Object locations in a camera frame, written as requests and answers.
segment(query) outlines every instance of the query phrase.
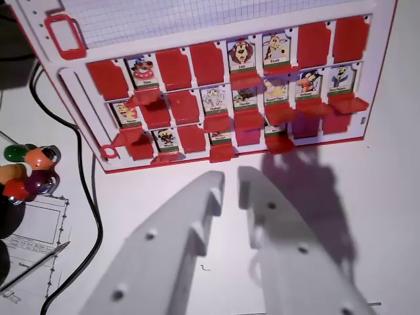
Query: character card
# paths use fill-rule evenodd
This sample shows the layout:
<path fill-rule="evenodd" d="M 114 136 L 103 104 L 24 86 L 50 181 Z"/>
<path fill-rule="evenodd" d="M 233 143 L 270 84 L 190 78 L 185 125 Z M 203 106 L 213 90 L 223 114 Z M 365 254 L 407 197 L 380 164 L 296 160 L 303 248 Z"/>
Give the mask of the character card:
<path fill-rule="evenodd" d="M 248 39 L 228 43 L 230 73 L 255 70 L 255 47 Z"/>
<path fill-rule="evenodd" d="M 230 138 L 230 131 L 224 131 L 221 133 L 209 133 L 209 137 L 211 144 L 220 144 L 232 141 Z"/>
<path fill-rule="evenodd" d="M 152 131 L 152 134 L 160 152 L 179 150 L 177 138 L 172 133 L 171 129 Z"/>
<path fill-rule="evenodd" d="M 120 128 L 141 126 L 140 108 L 127 108 L 124 102 L 110 103 L 111 111 L 117 119 Z"/>
<path fill-rule="evenodd" d="M 328 95 L 351 93 L 356 79 L 356 70 L 352 66 L 331 68 L 328 81 Z"/>
<path fill-rule="evenodd" d="M 290 61 L 290 38 L 284 32 L 262 37 L 263 68 L 288 64 Z"/>
<path fill-rule="evenodd" d="M 281 136 L 287 134 L 287 124 L 282 123 L 280 126 L 271 126 L 266 123 L 264 127 L 265 137 Z"/>
<path fill-rule="evenodd" d="M 126 63 L 136 88 L 159 86 L 159 81 L 155 78 L 153 62 L 147 54 L 128 59 Z"/>
<path fill-rule="evenodd" d="M 310 70 L 299 74 L 296 82 L 296 100 L 320 97 L 322 75 L 317 70 Z"/>
<path fill-rule="evenodd" d="M 287 102 L 289 82 L 279 77 L 264 79 L 264 106 Z"/>
<path fill-rule="evenodd" d="M 232 91 L 234 110 L 245 110 L 257 107 L 257 88 L 251 87 Z"/>
<path fill-rule="evenodd" d="M 226 93 L 221 87 L 202 89 L 201 100 L 206 115 L 227 112 Z"/>

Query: paper sheet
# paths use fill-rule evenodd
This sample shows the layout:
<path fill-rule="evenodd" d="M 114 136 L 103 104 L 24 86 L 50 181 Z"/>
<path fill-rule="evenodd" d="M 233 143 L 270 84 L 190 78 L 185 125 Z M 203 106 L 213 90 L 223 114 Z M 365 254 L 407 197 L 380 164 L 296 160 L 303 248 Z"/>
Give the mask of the paper sheet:
<path fill-rule="evenodd" d="M 24 205 L 19 227 L 1 241 L 7 246 L 9 274 L 14 279 L 60 243 L 68 241 L 70 229 L 64 226 L 68 200 L 37 196 Z M 61 269 L 56 258 L 47 261 L 0 297 L 2 314 L 39 314 L 46 297 L 59 285 Z"/>
<path fill-rule="evenodd" d="M 357 0 L 62 0 L 88 48 Z"/>

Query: red plastic flap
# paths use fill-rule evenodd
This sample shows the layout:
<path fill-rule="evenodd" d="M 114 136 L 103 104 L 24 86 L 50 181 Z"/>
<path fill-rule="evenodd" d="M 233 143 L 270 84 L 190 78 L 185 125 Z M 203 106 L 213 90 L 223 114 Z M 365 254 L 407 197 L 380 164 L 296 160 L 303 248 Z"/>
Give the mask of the red plastic flap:
<path fill-rule="evenodd" d="M 260 143 L 260 129 L 235 130 L 238 146 L 249 146 Z"/>
<path fill-rule="evenodd" d="M 205 151 L 204 132 L 197 125 L 178 127 L 178 136 L 186 154 Z"/>
<path fill-rule="evenodd" d="M 142 127 L 124 128 L 119 131 L 119 134 L 112 141 L 112 146 L 128 146 L 133 142 L 138 141 L 143 135 Z"/>
<path fill-rule="evenodd" d="M 190 52 L 198 85 L 223 82 L 223 55 L 214 43 L 192 45 Z"/>
<path fill-rule="evenodd" d="M 59 22 L 59 21 L 67 21 L 73 36 L 77 42 L 77 46 L 78 48 L 76 49 L 69 49 L 68 51 L 63 51 L 60 47 L 60 43 L 57 40 L 57 37 L 55 36 L 55 33 L 53 31 L 53 28 L 51 27 L 51 24 L 54 22 Z M 72 18 L 70 18 L 67 14 L 57 14 L 57 15 L 52 15 L 52 16 L 48 16 L 45 20 L 44 20 L 44 25 L 48 30 L 48 33 L 50 34 L 50 37 L 52 39 L 52 41 L 54 42 L 55 47 L 58 50 L 58 53 L 60 54 L 60 56 L 63 59 L 66 60 L 73 60 L 73 59 L 79 59 L 79 58 L 83 58 L 86 57 L 86 48 L 79 36 L 79 33 L 76 30 L 76 27 L 74 26 L 74 22 L 72 20 Z"/>
<path fill-rule="evenodd" d="M 340 114 L 334 111 L 331 115 L 327 115 L 322 120 L 322 131 L 325 135 L 330 133 L 345 133 L 352 119 L 351 114 Z"/>
<path fill-rule="evenodd" d="M 287 135 L 266 136 L 265 144 L 271 154 L 286 153 L 295 148 L 295 144 Z"/>
<path fill-rule="evenodd" d="M 264 119 L 258 108 L 238 110 L 234 114 L 235 130 L 251 130 L 264 126 Z"/>
<path fill-rule="evenodd" d="M 232 90 L 241 90 L 248 87 L 256 87 L 263 82 L 256 70 L 238 72 L 230 75 L 230 87 Z"/>
<path fill-rule="evenodd" d="M 306 117 L 324 117 L 333 113 L 331 106 L 321 101 L 321 98 L 309 98 L 308 100 L 298 100 L 296 109 Z"/>
<path fill-rule="evenodd" d="M 368 102 L 365 102 L 361 98 L 354 97 L 354 93 L 329 96 L 328 103 L 340 114 L 363 112 L 369 107 Z"/>
<path fill-rule="evenodd" d="M 196 123 L 199 121 L 197 98 L 190 91 L 181 91 L 168 94 L 173 117 L 177 125 Z"/>
<path fill-rule="evenodd" d="M 149 129 L 171 126 L 171 115 L 166 107 L 165 100 L 158 98 L 149 105 L 140 105 L 143 117 Z"/>
<path fill-rule="evenodd" d="M 228 113 L 213 114 L 204 117 L 204 132 L 216 133 L 230 129 Z"/>
<path fill-rule="evenodd" d="M 168 152 L 159 152 L 157 157 L 155 157 L 150 164 L 168 164 L 178 160 L 179 151 L 173 150 Z"/>
<path fill-rule="evenodd" d="M 160 74 L 168 91 L 191 87 L 191 71 L 188 57 L 179 48 L 156 53 Z"/>
<path fill-rule="evenodd" d="M 126 146 L 128 153 L 133 160 L 151 159 L 153 157 L 153 146 L 147 135 L 143 134 L 140 139 Z"/>
<path fill-rule="evenodd" d="M 272 126 L 278 126 L 282 123 L 289 123 L 295 120 L 297 111 L 290 108 L 288 102 L 265 106 L 265 116 Z"/>
<path fill-rule="evenodd" d="M 363 51 L 368 42 L 368 34 L 369 24 L 365 23 L 363 16 L 338 19 L 335 24 L 334 62 L 362 59 Z"/>
<path fill-rule="evenodd" d="M 300 69 L 300 66 L 292 67 L 291 64 L 285 64 L 283 66 L 265 68 L 264 75 L 288 74 L 290 72 L 298 71 Z"/>
<path fill-rule="evenodd" d="M 300 68 L 323 66 L 327 63 L 331 31 L 325 22 L 299 26 L 297 62 Z"/>
<path fill-rule="evenodd" d="M 304 114 L 299 114 L 292 123 L 293 136 L 295 139 L 316 137 L 318 136 L 319 125 L 319 117 L 309 118 Z"/>
<path fill-rule="evenodd" d="M 104 100 L 117 100 L 129 97 L 129 86 L 123 71 L 111 60 L 103 60 L 86 64 L 92 80 Z"/>
<path fill-rule="evenodd" d="M 151 105 L 158 100 L 159 95 L 159 87 L 135 90 L 134 95 L 129 99 L 127 103 L 125 103 L 125 106 L 127 108 L 133 108 L 140 105 Z"/>
<path fill-rule="evenodd" d="M 210 163 L 230 161 L 235 156 L 232 143 L 216 144 L 210 148 Z"/>

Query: grid paper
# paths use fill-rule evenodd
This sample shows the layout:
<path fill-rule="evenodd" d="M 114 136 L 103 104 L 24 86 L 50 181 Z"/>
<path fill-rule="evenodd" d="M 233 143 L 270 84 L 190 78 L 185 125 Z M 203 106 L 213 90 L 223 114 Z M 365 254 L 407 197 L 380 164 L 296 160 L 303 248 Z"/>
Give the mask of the grid paper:
<path fill-rule="evenodd" d="M 357 0 L 62 0 L 88 48 Z"/>

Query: white plastic part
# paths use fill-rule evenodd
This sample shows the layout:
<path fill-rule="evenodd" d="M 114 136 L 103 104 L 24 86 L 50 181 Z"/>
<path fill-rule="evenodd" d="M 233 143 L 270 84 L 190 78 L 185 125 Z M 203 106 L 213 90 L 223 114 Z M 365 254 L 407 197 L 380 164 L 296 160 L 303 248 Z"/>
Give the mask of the white plastic part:
<path fill-rule="evenodd" d="M 276 186 L 252 167 L 239 168 L 239 181 L 267 314 L 375 314 Z"/>
<path fill-rule="evenodd" d="M 210 171 L 162 205 L 125 240 L 80 314 L 184 314 L 223 193 L 223 173 Z"/>

